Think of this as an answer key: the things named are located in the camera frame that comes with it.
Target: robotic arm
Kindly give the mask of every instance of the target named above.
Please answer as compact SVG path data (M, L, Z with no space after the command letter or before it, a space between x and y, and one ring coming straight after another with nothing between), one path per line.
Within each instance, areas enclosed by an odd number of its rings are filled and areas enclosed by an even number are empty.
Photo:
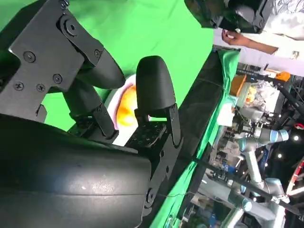
M137 227L183 143L170 74L158 56L140 61L139 127L125 147L112 145L119 132L93 86L119 88L125 79L67 7L39 0L0 33L1 225ZM43 124L41 102L58 92L76 121L68 132Z

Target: screw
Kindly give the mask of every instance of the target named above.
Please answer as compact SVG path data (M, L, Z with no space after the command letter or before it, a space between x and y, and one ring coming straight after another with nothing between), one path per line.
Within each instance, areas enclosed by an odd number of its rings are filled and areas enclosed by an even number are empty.
M17 81L14 83L14 89L17 91L21 91L22 89L24 89L24 85L22 82Z
M53 76L53 80L56 84L60 84L60 83L62 83L62 76L60 74L55 74Z
M98 58L100 56L100 51L98 51L97 49L94 52L95 56Z
M44 84L38 84L36 86L36 89L37 89L38 92L42 93L43 91L45 91L46 87L44 86Z
M36 60L36 56L34 55L33 52L30 51L26 51L23 53L23 58L25 61L29 62L29 63L33 63Z
M69 5L69 1L68 0L60 0L59 4L60 4L61 9L66 10L68 5Z
M77 36L77 29L71 20L65 22L65 30L67 33L73 37Z

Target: black plastic housing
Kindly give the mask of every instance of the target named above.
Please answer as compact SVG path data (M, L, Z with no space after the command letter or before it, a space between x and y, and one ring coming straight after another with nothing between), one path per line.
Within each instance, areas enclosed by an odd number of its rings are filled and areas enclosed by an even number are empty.
M0 125L1 227L140 225L151 164L136 150L2 114Z
M159 56L140 60L136 69L137 106L143 112L164 109L175 104L170 73Z

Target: black metal bracket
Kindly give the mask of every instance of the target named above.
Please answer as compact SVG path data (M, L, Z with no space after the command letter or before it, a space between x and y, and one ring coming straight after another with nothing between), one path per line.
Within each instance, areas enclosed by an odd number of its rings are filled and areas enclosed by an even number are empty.
M119 134L103 103L86 115L71 115L71 117L76 121L76 124L68 132L75 136L112 143Z
M68 91L76 77L104 89L125 83L111 55L67 7L68 0L36 1L1 31L1 114L44 122L46 94Z
M143 216L152 210L158 189L169 178L183 144L177 105L150 111L152 116L166 117L167 121L148 121L148 115L135 110L139 127L125 146L134 148L139 155L149 158L152 164L150 186Z

